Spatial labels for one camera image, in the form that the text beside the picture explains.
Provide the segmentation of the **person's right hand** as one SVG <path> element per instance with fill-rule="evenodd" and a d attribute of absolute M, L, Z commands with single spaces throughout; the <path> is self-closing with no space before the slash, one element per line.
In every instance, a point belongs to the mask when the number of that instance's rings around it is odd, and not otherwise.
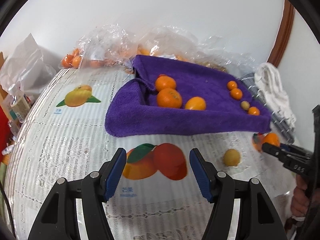
<path fill-rule="evenodd" d="M 305 217 L 309 208 L 310 201 L 305 195 L 308 188 L 305 180 L 296 175 L 296 187 L 293 191 L 293 197 L 291 200 L 291 212 L 295 217 Z"/>

